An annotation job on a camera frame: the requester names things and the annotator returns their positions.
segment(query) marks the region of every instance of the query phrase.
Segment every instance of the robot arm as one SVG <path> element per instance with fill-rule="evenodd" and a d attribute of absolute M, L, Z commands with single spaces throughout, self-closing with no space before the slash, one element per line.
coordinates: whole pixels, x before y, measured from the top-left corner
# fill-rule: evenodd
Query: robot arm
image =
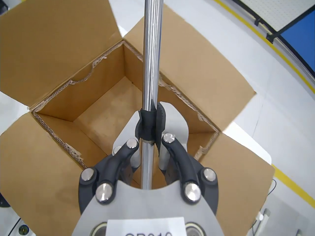
<path fill-rule="evenodd" d="M 135 135 L 140 125 L 140 113 L 135 112 L 117 137 L 113 154 L 81 173 L 81 218 L 73 236 L 105 230 L 107 221 L 111 219 L 165 217 L 184 217 L 189 230 L 202 232 L 197 235 L 223 235 L 215 218 L 219 197 L 216 173 L 204 168 L 187 153 L 188 126 L 180 113 L 164 102 L 160 102 L 158 108 L 165 119 L 162 121 L 165 126 L 158 129 L 161 141 L 157 146 L 159 166 L 166 167 L 160 170 L 167 186 L 157 190 L 130 186 L 132 176 L 140 166 L 139 138 Z"/>
<path fill-rule="evenodd" d="M 181 217 L 181 233 L 165 236 L 221 236 L 215 217 L 218 206 L 218 178 L 187 153 L 188 125 L 169 103 L 159 102 L 158 77 L 163 0 L 145 0 L 143 107 L 136 111 L 114 142 L 112 154 L 81 173 L 79 219 L 72 236 L 131 236 L 114 221 L 139 223 Z M 139 142 L 142 142 L 140 154 Z M 150 190 L 154 144 L 159 151 L 159 169 L 167 186 Z M 142 162 L 141 190 L 130 186 Z M 160 230 L 155 234 L 162 236 Z M 154 236 L 137 233 L 137 236 Z"/>

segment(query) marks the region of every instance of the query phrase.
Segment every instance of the cardboard box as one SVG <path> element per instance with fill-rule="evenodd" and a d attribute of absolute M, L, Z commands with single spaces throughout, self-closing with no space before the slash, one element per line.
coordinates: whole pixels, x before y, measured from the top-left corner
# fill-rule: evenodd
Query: cardboard box
<path fill-rule="evenodd" d="M 144 21 L 122 38 L 108 0 L 26 0 L 0 26 L 1 91 L 30 108 L 1 135 L 1 193 L 37 235 L 71 235 L 82 169 L 111 153 L 141 108 Z M 225 235 L 243 236 L 274 169 L 221 131 L 254 91 L 167 6 L 160 58 L 158 99 L 185 117 L 188 152 L 218 175 Z M 153 186 L 164 184 L 155 168 Z"/>

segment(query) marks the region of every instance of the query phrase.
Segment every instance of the metal rod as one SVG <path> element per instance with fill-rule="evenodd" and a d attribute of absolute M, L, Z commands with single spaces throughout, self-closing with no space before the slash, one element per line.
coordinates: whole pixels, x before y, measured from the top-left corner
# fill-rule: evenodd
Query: metal rod
<path fill-rule="evenodd" d="M 142 108 L 155 111 L 158 102 L 158 78 L 163 0 L 145 0 L 143 41 Z M 142 141 L 141 188 L 152 188 L 154 142 Z"/>

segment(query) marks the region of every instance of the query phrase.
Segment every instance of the black cable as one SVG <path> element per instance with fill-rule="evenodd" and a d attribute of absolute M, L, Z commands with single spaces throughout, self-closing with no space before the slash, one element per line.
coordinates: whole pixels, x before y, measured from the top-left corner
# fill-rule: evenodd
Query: black cable
<path fill-rule="evenodd" d="M 275 190 L 275 188 L 276 188 L 276 186 L 277 186 L 277 181 L 274 180 L 274 179 L 272 179 L 272 180 L 275 182 L 275 186 L 274 186 L 274 188 L 268 193 L 268 195 L 270 195 L 270 194 L 272 193 L 272 191 Z"/>
<path fill-rule="evenodd" d="M 21 218 L 18 219 L 18 221 L 16 222 L 16 224 L 13 226 L 13 228 L 12 228 L 11 231 L 9 232 L 8 236 L 11 235 L 12 231 L 14 230 L 14 228 L 16 227 L 16 225 L 19 223 L 20 220 L 21 220 Z"/>
<path fill-rule="evenodd" d="M 275 190 L 276 186 L 277 186 L 277 181 L 275 179 L 272 179 L 274 182 L 275 182 L 275 186 L 273 187 L 273 189 L 267 194 L 267 197 L 268 195 L 270 195 L 272 193 L 273 190 Z M 254 225 L 256 224 L 257 220 L 253 223 L 252 225 L 252 231 L 253 231 L 253 236 L 255 236 L 255 233 L 254 233 Z"/>
<path fill-rule="evenodd" d="M 253 225 L 252 225 L 252 231 L 253 231 L 253 236 L 255 236 L 255 233 L 254 233 L 254 225 L 255 225 L 255 223 L 257 222 L 257 220 L 253 223 Z"/>

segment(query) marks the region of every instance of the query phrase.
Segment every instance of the metal bolt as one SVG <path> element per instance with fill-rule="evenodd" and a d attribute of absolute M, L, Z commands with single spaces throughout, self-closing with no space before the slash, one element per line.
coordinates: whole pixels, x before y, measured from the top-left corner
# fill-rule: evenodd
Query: metal bolt
<path fill-rule="evenodd" d="M 23 224 L 19 227 L 19 235 L 27 235 L 30 229 L 27 225 Z"/>
<path fill-rule="evenodd" d="M 211 168 L 206 168 L 204 170 L 204 177 L 206 178 L 206 180 L 213 182 L 214 180 L 216 180 L 216 172 L 214 172 Z"/>
<path fill-rule="evenodd" d="M 95 197 L 100 203 L 104 203 L 111 197 L 112 193 L 112 186 L 108 183 L 103 183 L 96 189 Z"/>
<path fill-rule="evenodd" d="M 185 185 L 185 196 L 188 198 L 188 200 L 192 202 L 199 201 L 201 197 L 201 190 L 198 185 L 195 183 L 187 183 Z"/>
<path fill-rule="evenodd" d="M 121 146 L 117 146 L 114 148 L 113 155 L 117 154 L 117 152 L 121 149 Z"/>
<path fill-rule="evenodd" d="M 170 133 L 166 133 L 164 136 L 163 136 L 163 139 L 166 143 L 172 143 L 174 140 L 175 140 L 175 135 L 173 134 L 170 134 Z"/>
<path fill-rule="evenodd" d="M 203 230 L 195 223 L 186 223 L 187 236 L 204 236 Z"/>
<path fill-rule="evenodd" d="M 103 222 L 97 226 L 95 226 L 91 232 L 91 236 L 105 236 L 106 235 L 106 227 L 107 223 Z"/>
<path fill-rule="evenodd" d="M 130 149 L 135 148 L 138 145 L 138 142 L 136 139 L 129 139 L 127 140 L 127 147 Z"/>
<path fill-rule="evenodd" d="M 85 170 L 82 171 L 81 173 L 81 178 L 83 181 L 89 181 L 94 174 L 94 170 L 91 168 L 86 168 Z"/>

